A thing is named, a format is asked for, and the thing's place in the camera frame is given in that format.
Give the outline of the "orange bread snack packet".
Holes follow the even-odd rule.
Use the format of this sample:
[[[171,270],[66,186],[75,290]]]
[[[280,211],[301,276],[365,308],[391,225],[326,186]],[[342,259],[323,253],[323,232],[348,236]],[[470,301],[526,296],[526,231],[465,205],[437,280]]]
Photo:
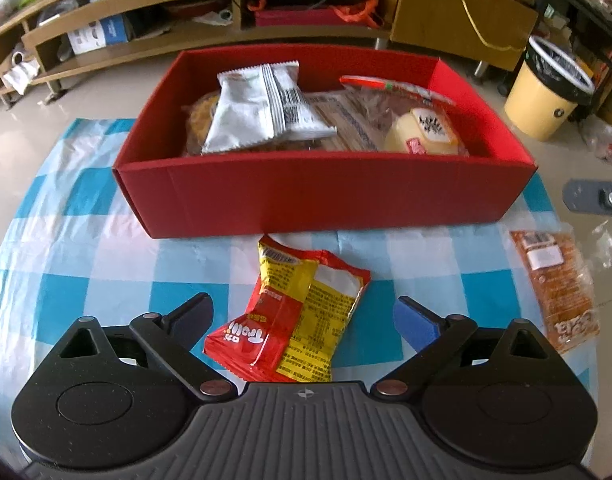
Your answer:
[[[570,232],[512,231],[533,286],[546,337],[561,353],[600,333],[594,283]]]

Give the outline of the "red yellow snack packet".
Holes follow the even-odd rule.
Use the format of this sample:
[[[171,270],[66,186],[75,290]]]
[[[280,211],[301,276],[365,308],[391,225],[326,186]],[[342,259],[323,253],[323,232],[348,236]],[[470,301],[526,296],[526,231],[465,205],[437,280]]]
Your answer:
[[[371,273],[268,235],[257,251],[259,276],[244,313],[207,335],[204,353],[246,382],[330,382]]]

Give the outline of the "white silver snack packet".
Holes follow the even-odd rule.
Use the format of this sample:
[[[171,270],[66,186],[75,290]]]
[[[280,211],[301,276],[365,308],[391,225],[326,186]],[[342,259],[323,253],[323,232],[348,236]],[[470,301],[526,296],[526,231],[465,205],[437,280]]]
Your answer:
[[[220,97],[203,154],[245,150],[285,132],[286,107],[300,102],[300,63],[264,63],[217,75]]]

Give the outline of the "yellow trash bin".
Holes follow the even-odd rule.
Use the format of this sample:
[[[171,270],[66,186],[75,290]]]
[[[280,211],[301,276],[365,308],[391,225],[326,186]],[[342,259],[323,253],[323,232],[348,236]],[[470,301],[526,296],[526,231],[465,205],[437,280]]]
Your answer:
[[[545,141],[593,97],[594,83],[575,58],[547,39],[530,36],[504,112],[522,133]]]

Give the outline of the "blue white checkered cloth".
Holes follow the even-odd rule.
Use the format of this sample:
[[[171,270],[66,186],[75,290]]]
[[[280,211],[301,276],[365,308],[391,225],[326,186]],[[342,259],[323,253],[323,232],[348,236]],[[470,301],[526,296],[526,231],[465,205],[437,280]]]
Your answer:
[[[79,119],[56,142],[0,246],[0,460],[22,468],[11,408],[27,378],[74,321],[124,325],[199,292],[216,325],[240,315],[258,273],[256,235],[154,240],[112,174],[128,119]],[[514,231],[558,232],[539,178],[497,223],[428,229],[289,233],[282,244],[324,249],[371,281],[333,360],[337,380],[373,382],[411,356],[392,307],[408,296],[485,327],[541,320]]]

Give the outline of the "red cardboard box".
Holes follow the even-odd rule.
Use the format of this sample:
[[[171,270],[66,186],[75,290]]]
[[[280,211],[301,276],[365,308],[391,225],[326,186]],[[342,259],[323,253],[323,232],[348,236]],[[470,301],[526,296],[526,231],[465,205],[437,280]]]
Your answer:
[[[184,156],[184,108],[226,70],[295,61],[306,92],[344,75],[417,84],[454,100],[463,156],[283,151]],[[340,44],[236,44],[184,51],[116,157],[115,180],[154,238],[452,226],[499,220],[534,160],[460,75],[438,58]]]

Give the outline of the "yellow round cake packet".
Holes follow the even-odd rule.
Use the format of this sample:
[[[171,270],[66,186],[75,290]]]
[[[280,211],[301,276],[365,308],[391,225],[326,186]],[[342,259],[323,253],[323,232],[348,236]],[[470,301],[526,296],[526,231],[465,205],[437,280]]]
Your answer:
[[[384,150],[409,155],[469,155],[445,111],[426,106],[413,107],[394,119]]]

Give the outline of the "wooden tv cabinet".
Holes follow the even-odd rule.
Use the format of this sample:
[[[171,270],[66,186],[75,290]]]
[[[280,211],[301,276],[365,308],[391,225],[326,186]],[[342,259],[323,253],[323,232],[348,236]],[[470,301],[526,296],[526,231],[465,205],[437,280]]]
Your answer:
[[[74,55],[67,33],[124,14],[127,44]],[[36,84],[53,94],[63,79],[181,50],[240,42],[371,40],[470,58],[502,70],[519,61],[538,15],[522,0],[379,0],[383,26],[258,27],[246,0],[35,0],[0,20],[0,65],[15,50],[40,65]],[[0,99],[11,89],[0,77]]]

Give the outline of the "white crumpled bag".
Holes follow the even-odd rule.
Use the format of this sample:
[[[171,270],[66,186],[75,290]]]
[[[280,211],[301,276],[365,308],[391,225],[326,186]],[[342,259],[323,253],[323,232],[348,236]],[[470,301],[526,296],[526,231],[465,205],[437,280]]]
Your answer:
[[[0,65],[0,77],[6,88],[24,96],[39,70],[40,65],[33,55],[24,50],[15,50]]]

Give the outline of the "blue white carton box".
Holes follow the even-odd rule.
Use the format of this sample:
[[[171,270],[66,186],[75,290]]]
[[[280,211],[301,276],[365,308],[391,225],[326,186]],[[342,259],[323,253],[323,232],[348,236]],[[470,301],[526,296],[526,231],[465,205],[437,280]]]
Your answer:
[[[124,14],[102,18],[67,33],[74,55],[97,51],[114,44],[127,44],[133,36]]]

